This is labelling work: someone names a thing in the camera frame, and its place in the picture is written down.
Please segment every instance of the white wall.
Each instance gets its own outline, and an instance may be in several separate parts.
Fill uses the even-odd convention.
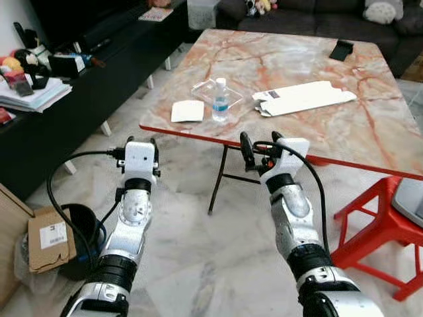
[[[23,48],[13,23],[37,31],[43,36],[38,19],[29,0],[0,0],[0,56],[9,55],[17,48]]]

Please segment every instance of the marble table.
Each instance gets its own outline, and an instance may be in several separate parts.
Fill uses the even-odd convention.
[[[423,180],[423,137],[379,48],[354,42],[354,52],[341,62],[328,58],[335,45],[329,38],[206,30],[139,126],[222,143],[225,150],[239,146],[242,131],[257,141],[270,140],[276,130],[310,140],[314,162]],[[195,84],[218,77],[245,99],[230,109],[226,124],[212,120],[210,105],[203,122],[171,123],[174,102],[192,99]],[[254,109],[254,92],[312,81],[330,81],[358,99],[273,118]]]

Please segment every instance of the clear plastic tray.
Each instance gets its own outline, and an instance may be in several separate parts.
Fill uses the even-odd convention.
[[[215,95],[215,87],[216,82],[213,79],[209,79],[208,81],[203,81],[201,83],[198,83],[197,85],[194,85],[191,90],[192,96],[195,96],[204,102],[207,102],[208,104],[212,105]],[[229,107],[232,107],[244,100],[244,97],[239,92],[236,92],[233,89],[230,89],[229,87],[226,87],[227,91],[227,98],[229,101]]]

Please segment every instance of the white furniture leg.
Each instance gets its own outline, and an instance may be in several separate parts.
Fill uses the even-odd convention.
[[[100,128],[105,136],[110,137],[112,135],[112,130],[108,126],[107,120],[100,125]]]
[[[171,58],[168,57],[165,59],[165,69],[167,71],[171,71],[172,70],[172,65],[171,65]]]
[[[75,165],[73,165],[71,160],[65,162],[65,164],[63,165],[66,169],[66,172],[68,172],[70,175],[74,175],[74,173],[77,172],[77,168],[75,167]]]
[[[154,89],[154,82],[153,82],[153,76],[150,75],[147,78],[147,87],[148,89]]]

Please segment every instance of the black bucket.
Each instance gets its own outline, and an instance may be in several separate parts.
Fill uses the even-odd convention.
[[[95,234],[97,226],[99,226],[100,221],[97,220],[95,214],[87,206],[80,205],[78,203],[70,203],[68,205],[62,205],[63,210],[68,209],[71,215],[72,223],[81,231],[85,240],[87,242]],[[99,234],[99,237],[95,243],[90,245],[91,258],[94,263],[98,259],[102,247],[106,241],[106,229],[102,225],[100,227],[102,234]],[[68,263],[60,267],[59,273],[72,281],[81,281],[86,279],[90,273],[90,262],[88,259],[87,250],[84,247],[84,244],[81,238],[73,233],[75,239],[75,247],[77,250],[77,256],[70,260]]]

